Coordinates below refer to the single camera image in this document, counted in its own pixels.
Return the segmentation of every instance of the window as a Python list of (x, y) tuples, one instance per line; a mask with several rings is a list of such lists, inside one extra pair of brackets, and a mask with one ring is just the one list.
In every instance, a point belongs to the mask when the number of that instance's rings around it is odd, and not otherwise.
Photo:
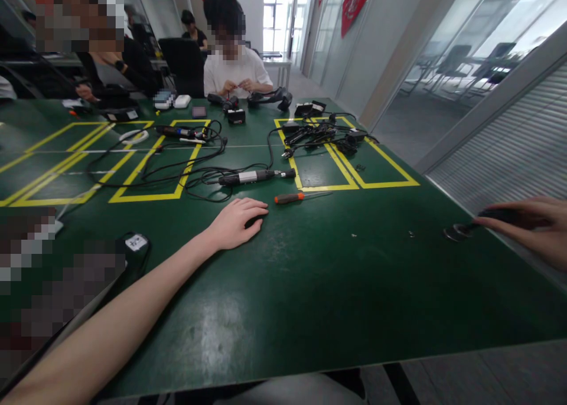
[(264, 0), (264, 51), (286, 51), (293, 4), (294, 0)]

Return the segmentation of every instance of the glass wall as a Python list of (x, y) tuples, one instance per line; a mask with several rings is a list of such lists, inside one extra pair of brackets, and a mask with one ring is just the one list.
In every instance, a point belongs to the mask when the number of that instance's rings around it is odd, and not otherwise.
[(567, 0), (455, 0), (374, 134), (416, 164), (565, 21)]

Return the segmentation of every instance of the white t-shirt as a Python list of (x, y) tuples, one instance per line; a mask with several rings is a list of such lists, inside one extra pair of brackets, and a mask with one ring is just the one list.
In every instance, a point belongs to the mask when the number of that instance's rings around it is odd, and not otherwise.
[[(269, 84), (273, 86), (268, 72), (264, 68), (264, 63), (255, 51), (250, 48), (242, 47), (242, 53), (236, 60), (226, 61), (221, 52), (217, 51), (207, 58), (205, 63), (205, 96), (210, 93), (217, 93), (224, 87), (224, 82), (231, 80), (240, 84), (246, 79)], [(249, 92), (242, 88), (232, 91), (231, 96), (247, 98)]]

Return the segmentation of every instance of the green workbench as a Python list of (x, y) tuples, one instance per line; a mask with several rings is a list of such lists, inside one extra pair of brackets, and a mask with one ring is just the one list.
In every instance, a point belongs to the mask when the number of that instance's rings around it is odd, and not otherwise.
[[(322, 101), (328, 110), (340, 111), (330, 100)], [(219, 109), (208, 107), (206, 119), (221, 121), (228, 144), (223, 155), (204, 165), (239, 168), (269, 161), (267, 134), (279, 123), (275, 120), (289, 114), (275, 106), (243, 107), (243, 126), (228, 125)], [(138, 124), (112, 128), (99, 116), (77, 120), (55, 101), (0, 107), (0, 215), (27, 205), (60, 209), (93, 186), (86, 175), (66, 172), (84, 172), (121, 133), (146, 122), (170, 125), (191, 119), (190, 108), (156, 116), (143, 102)], [(152, 133), (134, 152), (113, 153), (97, 170), (113, 171), (104, 176), (123, 183), (158, 140)], [(443, 228), (470, 217), (387, 145), (365, 142), (352, 157), (329, 147), (300, 150), (287, 161), (280, 157), (284, 146), (277, 133), (271, 141), (273, 168), (295, 165), (299, 178), (234, 189), (235, 198), (270, 204), (262, 231), (203, 265), (102, 397), (223, 386), (567, 337), (565, 294), (487, 230), (463, 243), (445, 239)], [(198, 155), (214, 151), (204, 145)], [(152, 164), (187, 160), (196, 152), (194, 146), (167, 150)], [(364, 170), (356, 170), (359, 164)], [(276, 195), (298, 187), (334, 193), (290, 205), (273, 203)], [(194, 191), (220, 198), (218, 190), (200, 186)], [(150, 270), (205, 229), (223, 206), (191, 198), (175, 182), (93, 191), (64, 218), (65, 228), (53, 242), (51, 257), (44, 256), (41, 276), (56, 277), (55, 267), (72, 265), (86, 241), (112, 241), (129, 231), (152, 241)], [(131, 283), (133, 269), (127, 268), (108, 299)], [(41, 277), (34, 272), (28, 280), (29, 273), (23, 271), (22, 281), (12, 286), (4, 309), (24, 306), (27, 297), (41, 294)]]

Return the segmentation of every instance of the chair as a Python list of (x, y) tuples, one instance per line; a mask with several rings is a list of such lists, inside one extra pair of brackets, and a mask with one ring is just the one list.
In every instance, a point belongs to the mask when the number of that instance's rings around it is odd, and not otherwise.
[[(467, 58), (468, 53), (471, 51), (472, 46), (470, 45), (455, 45), (451, 48), (445, 59), (437, 66), (434, 67), (435, 75), (428, 81), (426, 84), (429, 84), (433, 81), (436, 75), (439, 75), (437, 81), (430, 89), (426, 89), (428, 92), (434, 92), (435, 89), (439, 86), (443, 79), (445, 83), (449, 80), (454, 78), (464, 79), (467, 77), (471, 71), (474, 69), (474, 66), (470, 63), (466, 63), (465, 59)], [(459, 71), (459, 68), (462, 65), (470, 66), (471, 69), (465, 73), (464, 71)]]
[(463, 94), (459, 97), (459, 100), (461, 100), (465, 95), (467, 95), (474, 87), (474, 85), (476, 85), (482, 79), (487, 79), (488, 81), (488, 79), (493, 75), (493, 71), (495, 68), (494, 63), (498, 62), (497, 60), (501, 60), (506, 55), (508, 55), (510, 51), (514, 49), (515, 46), (516, 46), (515, 42), (501, 42), (498, 45), (496, 45), (492, 50), (492, 52), (490, 53), (490, 55), (488, 56), (488, 58), (486, 58), (485, 62), (482, 63), (479, 66), (479, 68), (477, 68), (475, 72), (472, 74), (474, 76), (474, 79), (472, 79), (469, 82), (469, 84), (465, 87), (465, 92), (463, 92)]
[(197, 42), (183, 38), (164, 38), (158, 42), (173, 74), (177, 94), (205, 98), (205, 64)]

